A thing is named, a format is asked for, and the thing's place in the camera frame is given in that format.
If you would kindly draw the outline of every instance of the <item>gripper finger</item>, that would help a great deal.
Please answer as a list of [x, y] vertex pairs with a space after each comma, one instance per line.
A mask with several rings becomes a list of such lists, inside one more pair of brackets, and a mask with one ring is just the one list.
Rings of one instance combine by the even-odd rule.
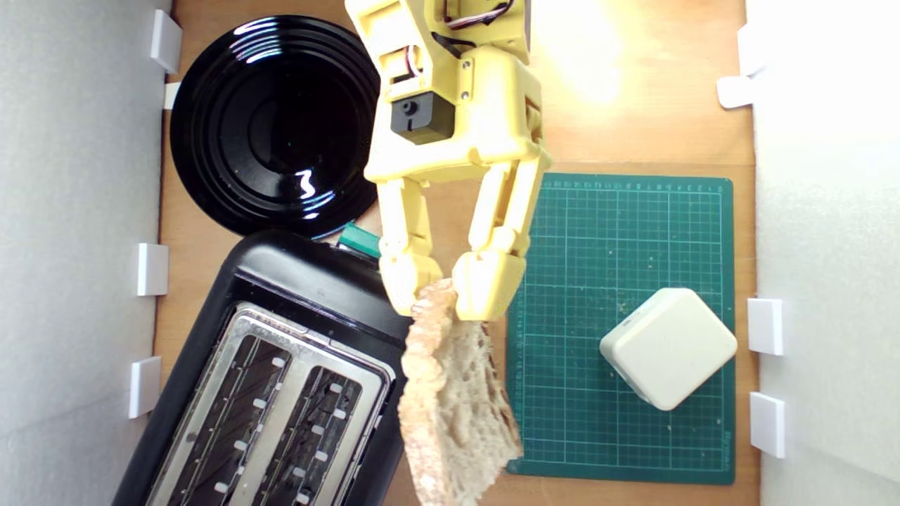
[[419, 290], [443, 277], [429, 256], [431, 230], [421, 190], [421, 184], [407, 178], [378, 185], [383, 227], [378, 267], [391, 305], [407, 316]]

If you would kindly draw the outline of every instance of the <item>black plate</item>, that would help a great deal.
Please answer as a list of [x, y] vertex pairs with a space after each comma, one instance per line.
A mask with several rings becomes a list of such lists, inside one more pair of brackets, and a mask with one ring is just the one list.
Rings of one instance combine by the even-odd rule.
[[362, 42], [340, 26], [299, 15], [241, 25], [184, 76], [175, 168], [197, 204], [238, 234], [340, 230], [375, 201], [363, 169], [378, 87]]

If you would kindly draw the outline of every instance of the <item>red and white wire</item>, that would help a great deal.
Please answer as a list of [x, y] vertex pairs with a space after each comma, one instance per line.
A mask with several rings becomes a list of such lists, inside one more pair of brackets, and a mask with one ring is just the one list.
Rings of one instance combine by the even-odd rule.
[[415, 50], [416, 46], [406, 47], [406, 68], [413, 76], [419, 77], [422, 75], [422, 71], [416, 67]]
[[488, 12], [482, 13], [482, 14], [474, 14], [471, 16], [464, 16], [461, 18], [456, 18], [454, 20], [448, 21], [447, 28], [449, 28], [450, 30], [459, 30], [461, 28], [465, 28], [467, 26], [472, 26], [474, 24], [484, 23], [486, 21], [493, 21], [493, 20], [501, 17], [503, 14], [505, 14], [506, 11], [508, 11], [509, 8], [512, 7], [512, 3], [513, 3], [513, 0], [509, 0], [502, 7], [497, 7], [496, 9], [493, 9], [492, 11], [488, 11]]

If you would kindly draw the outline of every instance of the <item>yellow robotic arm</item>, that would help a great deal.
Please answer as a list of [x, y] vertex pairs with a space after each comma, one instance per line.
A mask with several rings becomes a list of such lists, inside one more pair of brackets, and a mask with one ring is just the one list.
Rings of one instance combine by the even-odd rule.
[[481, 178], [470, 252], [453, 269], [462, 320], [501, 316], [525, 272], [544, 148], [526, 67], [527, 0], [346, 0], [381, 75], [365, 177], [378, 185], [380, 269], [394, 309], [443, 275], [429, 255], [430, 183]]

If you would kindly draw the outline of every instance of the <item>white wall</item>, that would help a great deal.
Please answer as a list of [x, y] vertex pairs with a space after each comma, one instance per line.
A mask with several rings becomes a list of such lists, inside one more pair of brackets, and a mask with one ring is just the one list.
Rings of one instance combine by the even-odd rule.
[[0, 505], [109, 503], [143, 420], [170, 0], [0, 0]]
[[784, 300], [787, 457], [762, 504], [900, 504], [900, 5], [747, 0], [773, 41], [754, 78], [760, 297]]

